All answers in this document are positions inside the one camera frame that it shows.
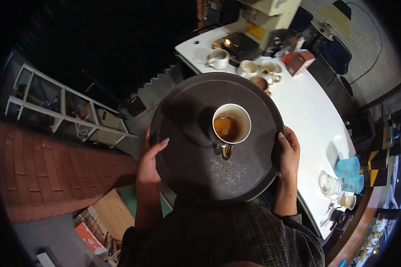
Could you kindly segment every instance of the red box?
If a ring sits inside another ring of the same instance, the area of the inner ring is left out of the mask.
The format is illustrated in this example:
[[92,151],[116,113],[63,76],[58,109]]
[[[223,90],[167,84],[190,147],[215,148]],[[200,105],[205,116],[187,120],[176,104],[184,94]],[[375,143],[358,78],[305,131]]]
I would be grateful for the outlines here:
[[315,61],[315,56],[309,51],[300,51],[294,55],[291,61],[286,66],[291,76],[302,73],[307,67]]

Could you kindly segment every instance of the glass cup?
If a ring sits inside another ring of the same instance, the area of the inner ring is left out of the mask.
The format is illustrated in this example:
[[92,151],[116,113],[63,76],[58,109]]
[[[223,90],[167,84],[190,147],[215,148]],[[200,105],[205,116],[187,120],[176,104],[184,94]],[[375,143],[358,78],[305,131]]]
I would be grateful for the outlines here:
[[342,191],[343,182],[340,179],[327,175],[321,179],[320,186],[324,196],[332,196]]

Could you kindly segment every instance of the blue plastic container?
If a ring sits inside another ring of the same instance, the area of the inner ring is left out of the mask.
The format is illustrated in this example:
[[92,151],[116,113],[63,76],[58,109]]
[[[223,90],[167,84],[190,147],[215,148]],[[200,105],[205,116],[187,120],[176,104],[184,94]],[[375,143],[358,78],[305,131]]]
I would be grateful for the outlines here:
[[357,178],[361,164],[358,157],[339,160],[334,167],[334,172],[338,178]]
[[359,194],[364,188],[364,174],[358,174],[355,178],[342,178],[342,191]]

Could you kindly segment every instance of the chair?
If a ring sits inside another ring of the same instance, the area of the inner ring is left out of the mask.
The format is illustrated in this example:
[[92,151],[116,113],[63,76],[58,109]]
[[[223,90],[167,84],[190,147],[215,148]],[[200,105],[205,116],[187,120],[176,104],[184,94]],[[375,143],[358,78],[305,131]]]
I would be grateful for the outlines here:
[[337,74],[343,75],[348,72],[348,65],[352,59],[352,54],[336,36],[333,36],[331,42],[321,45],[319,52],[334,70],[334,76],[328,84],[329,86]]
[[294,29],[296,32],[303,32],[310,26],[310,21],[312,21],[312,19],[312,14],[300,6],[289,28]]

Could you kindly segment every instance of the cable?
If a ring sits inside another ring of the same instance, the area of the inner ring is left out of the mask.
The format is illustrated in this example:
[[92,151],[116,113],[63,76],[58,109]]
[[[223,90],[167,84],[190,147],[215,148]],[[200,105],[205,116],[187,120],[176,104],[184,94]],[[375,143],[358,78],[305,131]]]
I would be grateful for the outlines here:
[[87,135],[88,135],[88,129],[85,128],[85,129],[81,129],[81,130],[80,130],[80,126],[82,126],[82,124],[79,124],[79,125],[77,126],[77,133],[80,134],[81,136],[87,136]]
[[354,83],[354,82],[358,81],[361,77],[363,77],[364,75],[366,75],[366,74],[374,67],[374,65],[376,65],[376,62],[379,60],[379,56],[380,56],[380,54],[382,53],[383,40],[382,40],[382,36],[380,35],[380,31],[379,31],[379,29],[377,28],[376,23],[374,23],[374,20],[373,20],[373,19],[371,18],[371,16],[367,13],[367,11],[365,11],[362,7],[360,7],[359,5],[357,5],[357,4],[355,4],[355,3],[347,2],[346,4],[353,4],[353,5],[356,5],[356,6],[359,7],[362,11],[364,11],[364,12],[367,14],[367,16],[371,19],[371,21],[373,22],[374,26],[376,27],[377,33],[379,34],[379,38],[380,38],[380,50],[379,50],[379,54],[377,55],[376,60],[374,61],[373,65],[372,65],[366,72],[364,72],[363,75],[359,76],[358,79],[356,79],[356,80],[354,80],[354,81],[352,82],[352,83]]

